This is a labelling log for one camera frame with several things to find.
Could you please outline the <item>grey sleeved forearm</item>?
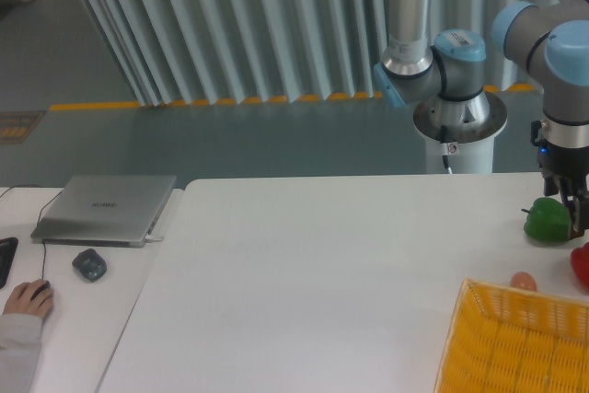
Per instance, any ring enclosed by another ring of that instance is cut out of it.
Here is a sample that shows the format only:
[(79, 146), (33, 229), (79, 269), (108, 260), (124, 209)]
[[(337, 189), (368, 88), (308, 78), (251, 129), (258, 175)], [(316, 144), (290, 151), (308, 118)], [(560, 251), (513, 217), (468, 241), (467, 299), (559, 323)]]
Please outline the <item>grey sleeved forearm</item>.
[(41, 348), (42, 320), (27, 314), (1, 316), (1, 391), (29, 392)]

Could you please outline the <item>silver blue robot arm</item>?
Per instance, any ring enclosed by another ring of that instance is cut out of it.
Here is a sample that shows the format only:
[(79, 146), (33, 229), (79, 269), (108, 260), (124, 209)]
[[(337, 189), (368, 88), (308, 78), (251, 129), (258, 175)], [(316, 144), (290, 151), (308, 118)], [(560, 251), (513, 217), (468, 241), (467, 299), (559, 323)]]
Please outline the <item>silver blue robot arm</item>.
[[(448, 29), (430, 39), (432, 0), (388, 0), (388, 45), (375, 81), (394, 105), (415, 102), (415, 128), (448, 157), (458, 147), (487, 142), (506, 123), (506, 108), (483, 90), (482, 37)], [(544, 192), (557, 195), (568, 234), (588, 228), (588, 0), (557, 0), (547, 8), (516, 2), (494, 19), (492, 38), (502, 55), (543, 89), (543, 116), (531, 141)]]

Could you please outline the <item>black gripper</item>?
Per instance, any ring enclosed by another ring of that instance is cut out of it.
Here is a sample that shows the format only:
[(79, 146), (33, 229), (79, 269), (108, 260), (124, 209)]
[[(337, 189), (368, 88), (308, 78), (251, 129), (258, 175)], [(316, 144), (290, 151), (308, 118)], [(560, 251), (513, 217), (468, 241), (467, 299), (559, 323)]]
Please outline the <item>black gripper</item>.
[(588, 147), (562, 147), (546, 136), (548, 124), (531, 122), (530, 142), (537, 148), (537, 162), (544, 179), (544, 195), (567, 196), (570, 238), (583, 237), (588, 230)]

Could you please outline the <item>person's right hand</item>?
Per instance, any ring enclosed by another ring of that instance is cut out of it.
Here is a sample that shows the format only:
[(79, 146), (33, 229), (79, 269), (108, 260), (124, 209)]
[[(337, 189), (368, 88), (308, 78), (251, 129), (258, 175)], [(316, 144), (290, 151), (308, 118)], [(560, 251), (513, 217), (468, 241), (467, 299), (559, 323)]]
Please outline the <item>person's right hand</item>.
[(31, 295), (45, 281), (39, 279), (34, 282), (19, 284), (7, 298), (2, 314), (30, 315), (41, 320), (46, 319), (53, 308), (54, 290), (50, 287), (40, 293), (33, 301), (30, 301)]

